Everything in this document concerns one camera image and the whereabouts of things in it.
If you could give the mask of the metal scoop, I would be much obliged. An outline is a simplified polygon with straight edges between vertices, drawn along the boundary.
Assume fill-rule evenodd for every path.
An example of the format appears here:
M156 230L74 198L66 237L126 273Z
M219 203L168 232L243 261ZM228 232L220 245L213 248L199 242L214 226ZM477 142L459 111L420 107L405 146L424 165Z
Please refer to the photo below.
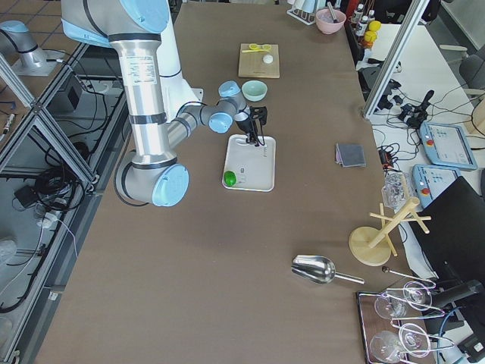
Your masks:
M316 284L329 284L335 278L364 284L365 280L339 273L331 259L325 256L297 255L291 265L292 272Z

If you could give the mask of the white rectangular tray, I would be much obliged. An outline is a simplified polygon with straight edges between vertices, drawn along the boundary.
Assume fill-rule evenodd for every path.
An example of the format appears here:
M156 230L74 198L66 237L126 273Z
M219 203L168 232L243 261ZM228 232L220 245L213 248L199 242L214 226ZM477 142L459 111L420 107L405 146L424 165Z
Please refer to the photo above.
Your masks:
M259 137L260 145L246 143L246 136L230 136L224 163L225 171L233 171L237 183L231 190L270 192L274 188L276 140L271 136Z

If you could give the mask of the grey folded cloth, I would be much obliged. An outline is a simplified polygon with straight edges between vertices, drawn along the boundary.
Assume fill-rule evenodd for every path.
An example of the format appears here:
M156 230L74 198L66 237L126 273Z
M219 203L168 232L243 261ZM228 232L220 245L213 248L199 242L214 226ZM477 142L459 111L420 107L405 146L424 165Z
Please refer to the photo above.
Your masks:
M337 143L335 146L335 162L343 167L365 167L364 148L360 144Z

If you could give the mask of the green lime toy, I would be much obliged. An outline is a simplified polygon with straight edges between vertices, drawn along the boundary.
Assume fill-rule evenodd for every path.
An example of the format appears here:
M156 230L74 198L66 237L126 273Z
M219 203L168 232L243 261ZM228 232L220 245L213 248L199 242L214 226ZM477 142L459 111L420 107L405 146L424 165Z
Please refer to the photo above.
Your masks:
M226 187L233 187L237 183L237 176L233 171L225 171L223 174L223 182Z

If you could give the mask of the clear plastic container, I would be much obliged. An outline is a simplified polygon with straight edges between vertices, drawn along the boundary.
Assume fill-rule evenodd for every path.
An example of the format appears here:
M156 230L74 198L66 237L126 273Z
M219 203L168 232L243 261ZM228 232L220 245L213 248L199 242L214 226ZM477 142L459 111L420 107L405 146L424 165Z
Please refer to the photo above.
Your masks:
M412 196L409 174L405 172L390 172L384 178L381 190L383 204L392 209L400 209Z

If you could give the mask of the pink bowl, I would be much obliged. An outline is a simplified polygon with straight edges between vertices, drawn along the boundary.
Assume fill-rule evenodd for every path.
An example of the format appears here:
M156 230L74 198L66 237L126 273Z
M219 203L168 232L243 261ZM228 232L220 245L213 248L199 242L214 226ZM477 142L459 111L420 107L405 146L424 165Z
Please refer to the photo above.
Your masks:
M338 10L334 10L333 12L336 17L336 22L333 21L332 15L328 8L321 9L315 14L317 28L323 34L333 34L338 32L346 22L346 15L343 12Z

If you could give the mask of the light green bowl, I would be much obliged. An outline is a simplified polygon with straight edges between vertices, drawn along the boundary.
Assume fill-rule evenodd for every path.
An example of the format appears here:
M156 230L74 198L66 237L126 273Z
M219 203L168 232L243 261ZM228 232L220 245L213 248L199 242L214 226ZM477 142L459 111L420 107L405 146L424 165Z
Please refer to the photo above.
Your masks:
M250 102L261 101L268 92L268 86L260 80L249 80L242 85L242 94Z

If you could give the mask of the wine glass upper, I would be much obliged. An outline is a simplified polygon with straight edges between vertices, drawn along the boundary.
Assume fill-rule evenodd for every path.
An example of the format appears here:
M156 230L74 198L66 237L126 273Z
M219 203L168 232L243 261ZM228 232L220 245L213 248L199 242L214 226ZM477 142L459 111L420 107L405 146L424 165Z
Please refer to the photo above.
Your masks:
M427 311L431 303L430 290L418 281L409 281L402 288L389 288L380 293L374 309L383 319L401 319L417 311Z

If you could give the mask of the white dish rack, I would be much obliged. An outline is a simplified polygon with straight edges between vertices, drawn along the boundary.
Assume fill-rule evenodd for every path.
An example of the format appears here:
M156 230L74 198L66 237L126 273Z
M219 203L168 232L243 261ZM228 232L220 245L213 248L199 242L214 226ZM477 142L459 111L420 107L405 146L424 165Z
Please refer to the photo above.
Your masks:
M291 0L287 2L290 9L286 13L309 26L315 24L315 13L318 4L317 0Z

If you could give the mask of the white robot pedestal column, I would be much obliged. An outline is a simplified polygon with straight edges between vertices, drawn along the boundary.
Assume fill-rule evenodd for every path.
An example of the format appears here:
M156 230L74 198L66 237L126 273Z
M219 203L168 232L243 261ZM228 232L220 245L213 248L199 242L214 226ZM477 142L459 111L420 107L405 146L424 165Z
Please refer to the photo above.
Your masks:
M161 32L161 45L157 50L161 91L167 121L171 122L187 102L199 102L198 96L183 77L168 1L162 4L168 10L167 26Z

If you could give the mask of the wine glass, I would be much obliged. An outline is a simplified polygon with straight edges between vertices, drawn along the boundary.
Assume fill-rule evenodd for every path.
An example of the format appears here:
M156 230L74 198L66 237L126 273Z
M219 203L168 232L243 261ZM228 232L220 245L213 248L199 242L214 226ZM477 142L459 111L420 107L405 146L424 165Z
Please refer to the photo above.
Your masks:
M418 281L409 281L402 288L389 288L380 293L374 309L383 319L401 319L417 311L427 311L431 303L430 290Z
M420 326L407 323L397 333L380 331L369 346L371 356L378 363L412 363L409 358L424 358L430 353L430 338Z

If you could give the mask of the lower teach pendant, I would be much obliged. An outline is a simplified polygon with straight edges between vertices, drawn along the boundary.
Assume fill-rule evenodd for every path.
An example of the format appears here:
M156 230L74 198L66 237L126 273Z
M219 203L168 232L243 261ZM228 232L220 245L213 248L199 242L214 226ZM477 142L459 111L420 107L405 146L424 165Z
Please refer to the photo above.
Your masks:
M412 168L412 179L421 206L426 208L430 205L460 176L461 172L454 167L423 164L414 165Z

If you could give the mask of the wooden cutting board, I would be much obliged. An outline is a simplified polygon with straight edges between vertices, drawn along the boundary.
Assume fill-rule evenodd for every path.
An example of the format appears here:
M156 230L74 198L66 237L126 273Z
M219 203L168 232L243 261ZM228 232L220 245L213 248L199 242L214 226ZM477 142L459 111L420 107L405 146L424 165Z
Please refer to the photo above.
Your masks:
M238 76L241 78L271 78L280 77L280 59L278 44L270 44L272 49L269 52L242 53L247 49L248 44L240 45ZM274 60L271 64L265 64L263 57L272 55Z

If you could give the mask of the dark glass rack tray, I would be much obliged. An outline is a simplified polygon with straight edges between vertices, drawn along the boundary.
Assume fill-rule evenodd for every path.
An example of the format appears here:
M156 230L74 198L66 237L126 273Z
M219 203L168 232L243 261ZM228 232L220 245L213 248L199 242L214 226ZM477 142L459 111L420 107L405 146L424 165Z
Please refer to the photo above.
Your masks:
M374 357L369 349L369 345L371 338L377 332L376 322L378 321L378 317L374 308L376 296L358 291L355 294L355 299L357 303L358 321L360 324L365 363L373 363Z

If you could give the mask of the aluminium frame post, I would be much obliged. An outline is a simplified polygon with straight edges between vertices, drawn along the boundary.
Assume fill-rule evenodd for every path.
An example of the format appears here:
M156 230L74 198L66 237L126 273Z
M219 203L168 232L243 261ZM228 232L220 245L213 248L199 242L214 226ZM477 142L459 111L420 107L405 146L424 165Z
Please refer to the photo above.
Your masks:
M418 25L429 0L413 0L407 14L396 34L390 51L381 67L380 73L371 89L368 99L362 109L362 116L368 120L375 112L378 102L390 81L393 69L397 65L400 55L408 44L415 27Z

